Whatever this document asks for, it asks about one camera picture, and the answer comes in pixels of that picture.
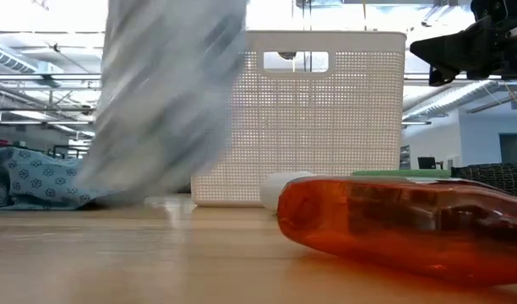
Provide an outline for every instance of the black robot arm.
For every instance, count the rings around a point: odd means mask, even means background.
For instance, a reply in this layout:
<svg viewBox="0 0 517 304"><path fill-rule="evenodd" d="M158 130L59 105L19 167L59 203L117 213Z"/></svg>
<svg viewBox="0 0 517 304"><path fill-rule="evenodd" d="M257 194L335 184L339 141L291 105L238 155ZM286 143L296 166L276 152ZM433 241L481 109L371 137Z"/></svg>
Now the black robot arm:
<svg viewBox="0 0 517 304"><path fill-rule="evenodd" d="M517 79L517 0L473 0L476 22L466 30L411 44L430 64L429 84L441 86L466 72L468 79Z"/></svg>

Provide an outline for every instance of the blue fabric with flower pattern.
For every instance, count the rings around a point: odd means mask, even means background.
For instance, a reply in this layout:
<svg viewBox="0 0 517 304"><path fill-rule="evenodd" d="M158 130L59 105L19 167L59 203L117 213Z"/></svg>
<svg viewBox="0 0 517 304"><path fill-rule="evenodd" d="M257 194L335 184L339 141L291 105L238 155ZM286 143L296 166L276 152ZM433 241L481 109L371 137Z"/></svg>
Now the blue fabric with flower pattern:
<svg viewBox="0 0 517 304"><path fill-rule="evenodd" d="M0 210L74 210L109 194L74 186L80 163L25 149L0 149Z"/></svg>

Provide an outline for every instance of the orange plastic bottle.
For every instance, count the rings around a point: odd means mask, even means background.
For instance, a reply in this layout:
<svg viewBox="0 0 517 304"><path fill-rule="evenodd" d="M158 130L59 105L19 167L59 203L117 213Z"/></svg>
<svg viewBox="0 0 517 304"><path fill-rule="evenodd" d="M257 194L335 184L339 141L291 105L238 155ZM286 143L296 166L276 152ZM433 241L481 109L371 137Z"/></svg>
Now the orange plastic bottle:
<svg viewBox="0 0 517 304"><path fill-rule="evenodd" d="M517 198L476 182L311 176L277 208L294 242L460 285L517 283Z"/></svg>

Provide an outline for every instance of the wooden table surface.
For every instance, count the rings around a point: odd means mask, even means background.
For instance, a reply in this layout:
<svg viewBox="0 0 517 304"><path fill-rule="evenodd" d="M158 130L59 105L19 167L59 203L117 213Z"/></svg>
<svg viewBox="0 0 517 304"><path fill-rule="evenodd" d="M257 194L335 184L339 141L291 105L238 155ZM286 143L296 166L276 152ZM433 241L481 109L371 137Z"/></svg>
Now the wooden table surface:
<svg viewBox="0 0 517 304"><path fill-rule="evenodd" d="M286 240L264 209L188 198L82 212L0 212L0 303L517 303Z"/></svg>

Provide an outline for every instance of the gray fabric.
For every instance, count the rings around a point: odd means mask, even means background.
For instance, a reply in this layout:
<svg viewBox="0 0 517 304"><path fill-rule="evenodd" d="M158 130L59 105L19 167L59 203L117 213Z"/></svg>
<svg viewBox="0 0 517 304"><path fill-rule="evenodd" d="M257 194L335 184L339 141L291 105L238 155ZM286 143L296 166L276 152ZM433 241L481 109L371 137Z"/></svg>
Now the gray fabric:
<svg viewBox="0 0 517 304"><path fill-rule="evenodd" d="M226 149L245 0L111 0L85 186L176 191Z"/></svg>

